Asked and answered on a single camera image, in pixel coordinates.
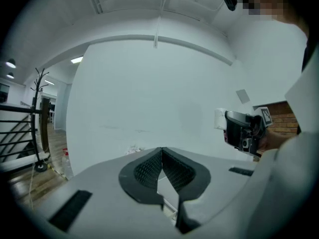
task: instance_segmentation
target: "black rubber strip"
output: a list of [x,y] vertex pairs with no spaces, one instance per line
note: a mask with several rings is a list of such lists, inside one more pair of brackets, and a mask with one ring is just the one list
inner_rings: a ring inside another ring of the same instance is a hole
[[210,172],[205,166],[167,147],[162,149],[162,163],[180,202],[199,198],[210,183]]
[[164,205],[163,196],[157,193],[161,172],[161,147],[122,168],[119,182],[122,189],[141,204]]
[[234,172],[234,173],[239,173],[242,175],[246,175],[246,176],[252,176],[254,173],[253,170],[243,169],[243,168],[239,168],[239,167],[232,167],[229,169],[229,171]]
[[66,232],[91,196],[92,193],[88,191],[78,190],[49,222]]

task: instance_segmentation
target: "white wall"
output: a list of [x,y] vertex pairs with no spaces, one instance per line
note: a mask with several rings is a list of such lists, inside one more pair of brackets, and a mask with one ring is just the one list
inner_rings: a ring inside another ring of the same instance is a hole
[[32,99],[35,95],[35,91],[33,91],[31,88],[34,89],[34,82],[29,82],[28,84],[26,84],[25,86],[25,91],[23,94],[23,102],[25,102],[28,105],[32,105]]
[[68,109],[68,103],[69,103],[69,96],[71,92],[72,84],[66,85],[65,93],[64,93],[64,98],[63,98],[63,106],[62,106],[62,116],[61,116],[61,129],[66,131],[66,113]]
[[58,86],[49,84],[48,86],[43,87],[43,93],[56,97],[58,95]]
[[246,73],[246,91],[252,105],[284,101],[285,93],[301,75],[307,42],[301,30],[243,15],[228,37]]
[[54,108],[54,129],[62,129],[63,127],[63,104],[64,104],[64,93],[66,90],[66,84],[63,82],[58,83],[58,91],[57,91],[57,98],[55,101],[55,108]]
[[0,78],[0,83],[10,86],[7,104],[20,105],[23,101],[25,86]]
[[67,110],[74,173],[120,157],[134,144],[236,158],[213,117],[216,108],[241,106],[235,93],[241,82],[232,67],[183,46],[160,42],[154,49],[146,40],[91,45]]
[[66,131],[66,111],[72,84],[60,82],[58,84],[57,99],[55,101],[54,128]]
[[[159,11],[150,9],[122,10],[83,18],[59,31],[30,64],[25,81],[33,82],[34,68],[48,68],[75,53],[83,55],[86,48],[101,41],[132,37],[154,39]],[[218,31],[192,18],[164,12],[159,25],[159,37],[184,41],[218,54],[229,64],[235,60],[227,38]]]
[[72,64],[70,59],[68,59],[67,62],[68,63],[62,61],[49,67],[45,70],[46,73],[49,72],[47,77],[66,84],[72,84],[78,65]]
[[52,105],[55,105],[56,98],[50,98],[50,102],[51,102]]

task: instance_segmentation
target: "ceiling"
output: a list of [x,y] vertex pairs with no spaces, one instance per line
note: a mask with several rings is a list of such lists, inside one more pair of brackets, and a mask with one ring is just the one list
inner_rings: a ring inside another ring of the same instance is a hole
[[[13,72],[22,84],[35,56],[55,34],[81,18],[121,9],[159,9],[161,0],[32,0],[16,19],[0,50],[0,77]],[[231,12],[222,0],[166,0],[164,10],[184,14],[226,33],[241,12]],[[5,61],[14,58],[16,68]]]
[[48,86],[43,87],[43,93],[50,95],[50,97],[57,96],[59,84],[72,84],[73,79],[80,63],[73,64],[70,59],[63,60],[55,65],[49,67],[45,72],[48,74],[44,76],[44,80],[47,80],[52,84],[43,81],[41,84]]

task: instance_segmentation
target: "brick wall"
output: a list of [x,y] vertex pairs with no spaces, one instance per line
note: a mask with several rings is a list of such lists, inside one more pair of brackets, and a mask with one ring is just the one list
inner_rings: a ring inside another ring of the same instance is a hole
[[273,125],[268,128],[269,131],[284,135],[297,135],[297,119],[287,102],[266,106],[273,120]]
[[298,123],[294,114],[271,115],[271,118],[273,124],[268,128],[269,131],[284,135],[297,134]]

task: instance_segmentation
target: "wooden floor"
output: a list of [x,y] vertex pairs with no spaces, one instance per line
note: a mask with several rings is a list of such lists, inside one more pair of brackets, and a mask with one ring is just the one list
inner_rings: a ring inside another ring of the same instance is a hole
[[[51,158],[47,162],[51,164],[58,172],[63,173],[62,156],[66,145],[66,133],[62,130],[54,130],[52,124],[48,124],[48,139]],[[41,139],[38,136],[37,142],[41,148]],[[32,174],[32,167],[26,168],[14,174],[11,174],[9,184],[11,185],[12,191],[18,202],[31,206],[29,204],[29,186]],[[41,202],[50,196],[50,194],[58,187],[66,183],[66,181],[56,174],[51,169],[45,172],[38,173],[34,171],[32,188],[31,188],[31,199],[33,201],[33,207],[36,209]]]

